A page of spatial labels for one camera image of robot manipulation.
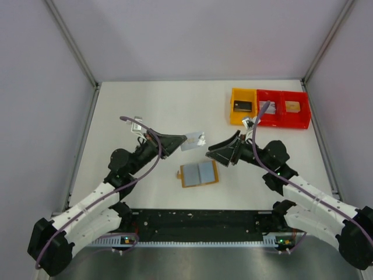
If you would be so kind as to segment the silver card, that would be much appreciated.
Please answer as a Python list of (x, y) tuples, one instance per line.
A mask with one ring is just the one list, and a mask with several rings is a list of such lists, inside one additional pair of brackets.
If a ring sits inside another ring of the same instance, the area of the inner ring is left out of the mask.
[(183, 152), (202, 147), (206, 144), (206, 137), (203, 131), (188, 133), (185, 136), (186, 141), (181, 145)]

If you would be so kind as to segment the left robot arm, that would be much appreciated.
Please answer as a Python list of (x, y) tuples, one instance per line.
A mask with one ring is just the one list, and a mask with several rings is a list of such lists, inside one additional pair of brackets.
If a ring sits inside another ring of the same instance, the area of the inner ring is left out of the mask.
[(35, 260), (36, 269), (54, 277), (91, 242), (131, 227), (132, 211), (123, 199), (138, 182), (134, 175), (149, 162), (169, 157), (187, 136), (148, 129), (142, 139), (133, 152), (122, 148), (113, 151), (108, 175), (86, 198), (50, 220), (41, 218), (35, 223), (27, 252)]

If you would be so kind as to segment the yellow leather card holder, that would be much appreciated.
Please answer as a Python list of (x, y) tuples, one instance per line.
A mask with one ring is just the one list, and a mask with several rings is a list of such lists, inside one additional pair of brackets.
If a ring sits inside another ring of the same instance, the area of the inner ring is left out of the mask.
[(181, 181), (182, 188), (200, 187), (219, 182), (215, 160), (182, 165), (176, 177)]

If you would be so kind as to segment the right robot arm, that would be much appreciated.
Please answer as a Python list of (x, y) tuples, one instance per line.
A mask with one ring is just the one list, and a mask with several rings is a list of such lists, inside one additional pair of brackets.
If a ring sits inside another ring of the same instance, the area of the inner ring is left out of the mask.
[(273, 226), (309, 233), (330, 244), (353, 267), (372, 265), (372, 208), (348, 205), (305, 181), (287, 164), (290, 156), (280, 140), (264, 148), (237, 131), (231, 138), (208, 148), (206, 156), (223, 166), (240, 160), (267, 170), (263, 180), (284, 201), (274, 205)]

